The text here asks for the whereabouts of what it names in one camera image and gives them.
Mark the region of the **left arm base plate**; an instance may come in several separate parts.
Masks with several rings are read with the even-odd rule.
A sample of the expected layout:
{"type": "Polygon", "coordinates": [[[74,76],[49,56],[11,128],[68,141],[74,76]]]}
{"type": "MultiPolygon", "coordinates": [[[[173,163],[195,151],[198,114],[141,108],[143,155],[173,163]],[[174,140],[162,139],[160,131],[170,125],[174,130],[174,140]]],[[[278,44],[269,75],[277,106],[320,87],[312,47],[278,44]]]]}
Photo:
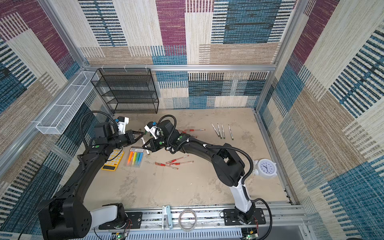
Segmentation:
{"type": "Polygon", "coordinates": [[[128,212],[125,216],[118,217],[116,220],[107,222],[98,226],[99,230],[127,230],[139,229],[141,227],[143,213],[142,212],[128,212]]]}

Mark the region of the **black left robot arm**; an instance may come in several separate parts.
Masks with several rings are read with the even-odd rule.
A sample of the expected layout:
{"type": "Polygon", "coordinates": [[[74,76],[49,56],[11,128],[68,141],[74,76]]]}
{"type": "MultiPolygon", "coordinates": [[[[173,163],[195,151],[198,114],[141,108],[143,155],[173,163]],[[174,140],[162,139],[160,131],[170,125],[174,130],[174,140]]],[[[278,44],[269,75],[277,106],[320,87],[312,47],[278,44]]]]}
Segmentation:
{"type": "Polygon", "coordinates": [[[45,240],[70,240],[85,237],[92,228],[92,215],[84,206],[85,195],[98,171],[115,149],[136,143],[144,132],[119,133],[117,122],[102,122],[94,127],[95,138],[77,156],[80,164],[63,187],[50,200],[41,201],[38,216],[45,240]]]}

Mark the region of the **brown cap marker bottom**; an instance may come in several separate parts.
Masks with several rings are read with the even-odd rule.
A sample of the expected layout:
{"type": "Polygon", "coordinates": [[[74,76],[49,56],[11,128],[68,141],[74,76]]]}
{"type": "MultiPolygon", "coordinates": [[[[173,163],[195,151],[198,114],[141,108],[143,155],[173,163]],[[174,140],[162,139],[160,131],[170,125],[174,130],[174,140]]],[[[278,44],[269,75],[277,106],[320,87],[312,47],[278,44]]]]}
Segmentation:
{"type": "Polygon", "coordinates": [[[220,135],[219,131],[216,129],[216,127],[214,126],[213,123],[211,123],[211,126],[213,127],[213,129],[214,129],[215,133],[217,134],[217,136],[220,138],[221,135],[220,135]]]}

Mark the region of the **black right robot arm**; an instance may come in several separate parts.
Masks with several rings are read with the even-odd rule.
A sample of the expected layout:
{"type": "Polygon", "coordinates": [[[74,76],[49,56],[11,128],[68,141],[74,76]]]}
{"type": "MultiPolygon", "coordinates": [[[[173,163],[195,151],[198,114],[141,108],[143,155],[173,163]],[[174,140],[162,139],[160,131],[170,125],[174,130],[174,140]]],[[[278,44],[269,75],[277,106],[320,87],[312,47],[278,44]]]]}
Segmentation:
{"type": "Polygon", "coordinates": [[[192,154],[210,162],[218,179],[231,190],[238,213],[237,220],[245,225],[250,224],[255,219],[255,202],[261,200],[252,200],[246,186],[246,179],[254,170],[252,158],[245,151],[230,144],[212,145],[180,132],[176,129],[176,123],[175,116],[165,115],[159,122],[149,122],[145,125],[145,131],[153,137],[143,148],[153,153],[165,149],[171,154],[192,154]]]}

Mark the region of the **green cap marker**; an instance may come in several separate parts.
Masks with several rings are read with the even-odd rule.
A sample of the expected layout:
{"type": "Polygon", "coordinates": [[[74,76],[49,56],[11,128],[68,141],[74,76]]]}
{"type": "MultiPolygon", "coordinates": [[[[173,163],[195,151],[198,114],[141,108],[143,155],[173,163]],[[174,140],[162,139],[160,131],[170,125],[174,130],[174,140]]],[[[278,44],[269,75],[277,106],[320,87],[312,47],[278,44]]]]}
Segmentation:
{"type": "Polygon", "coordinates": [[[217,127],[218,127],[219,136],[220,136],[220,138],[222,139],[223,136],[222,136],[222,133],[221,133],[220,125],[219,125],[218,123],[217,123],[217,127]]]}
{"type": "Polygon", "coordinates": [[[225,139],[226,136],[225,136],[225,130],[224,130],[223,124],[221,124],[221,133],[222,133],[222,138],[225,139]]]}
{"type": "Polygon", "coordinates": [[[228,129],[229,129],[229,133],[230,133],[231,139],[234,140],[234,136],[233,136],[232,129],[231,129],[230,125],[228,125],[228,129]]]}

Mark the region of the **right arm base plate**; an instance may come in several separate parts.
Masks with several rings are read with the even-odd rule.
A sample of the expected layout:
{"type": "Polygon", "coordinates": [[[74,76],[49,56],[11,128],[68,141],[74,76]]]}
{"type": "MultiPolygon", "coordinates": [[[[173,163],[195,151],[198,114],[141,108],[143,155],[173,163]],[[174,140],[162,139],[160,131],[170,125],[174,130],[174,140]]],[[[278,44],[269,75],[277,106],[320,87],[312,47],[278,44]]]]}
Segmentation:
{"type": "Polygon", "coordinates": [[[266,224],[265,214],[261,208],[250,209],[247,213],[237,209],[225,209],[222,213],[226,226],[266,224]]]}

